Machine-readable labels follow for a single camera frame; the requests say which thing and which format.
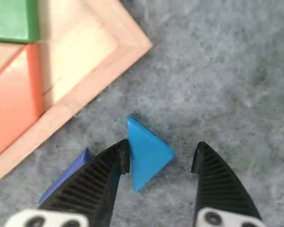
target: light blue triangle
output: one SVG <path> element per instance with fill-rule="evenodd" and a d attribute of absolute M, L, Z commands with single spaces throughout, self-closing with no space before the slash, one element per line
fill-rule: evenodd
<path fill-rule="evenodd" d="M 139 191 L 174 157 L 173 150 L 132 117 L 127 117 L 134 191 Z"/>

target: wooden puzzle tray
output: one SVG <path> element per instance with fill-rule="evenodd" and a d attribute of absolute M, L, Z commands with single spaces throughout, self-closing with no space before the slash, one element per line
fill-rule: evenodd
<path fill-rule="evenodd" d="M 118 0 L 40 0 L 38 11 L 44 114 L 0 154 L 0 179 L 152 46 Z"/>

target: blue triangle block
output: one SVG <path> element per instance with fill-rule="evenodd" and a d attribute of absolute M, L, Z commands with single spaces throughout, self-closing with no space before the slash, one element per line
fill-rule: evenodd
<path fill-rule="evenodd" d="M 174 157 L 173 150 L 132 117 L 127 117 L 134 191 L 139 191 Z"/>
<path fill-rule="evenodd" d="M 58 179 L 52 183 L 52 185 L 43 193 L 39 200 L 41 205 L 64 181 L 66 181 L 71 175 L 79 170 L 83 165 L 89 162 L 89 149 L 86 148 L 74 161 L 67 167 L 67 169 L 58 177 Z"/>

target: black rubber pad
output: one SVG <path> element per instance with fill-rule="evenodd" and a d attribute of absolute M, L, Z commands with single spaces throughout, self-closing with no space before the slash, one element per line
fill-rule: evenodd
<path fill-rule="evenodd" d="M 120 175 L 129 172 L 129 159 L 129 142 L 122 140 L 85 164 L 40 208 L 84 214 L 89 226 L 109 227 Z"/>
<path fill-rule="evenodd" d="M 250 195 L 226 162 L 205 142 L 195 151 L 192 173 L 199 175 L 195 218 L 204 207 L 261 219 Z"/>

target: wooden frame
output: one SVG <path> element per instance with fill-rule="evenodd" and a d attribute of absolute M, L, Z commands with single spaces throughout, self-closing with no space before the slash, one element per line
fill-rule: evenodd
<path fill-rule="evenodd" d="M 45 91 L 44 115 L 0 155 L 0 179 L 62 127 L 89 101 L 141 58 L 152 46 L 118 0 L 76 0 L 85 4 L 114 41 L 112 51 L 80 79 L 71 81 L 65 95 L 52 99 Z"/>

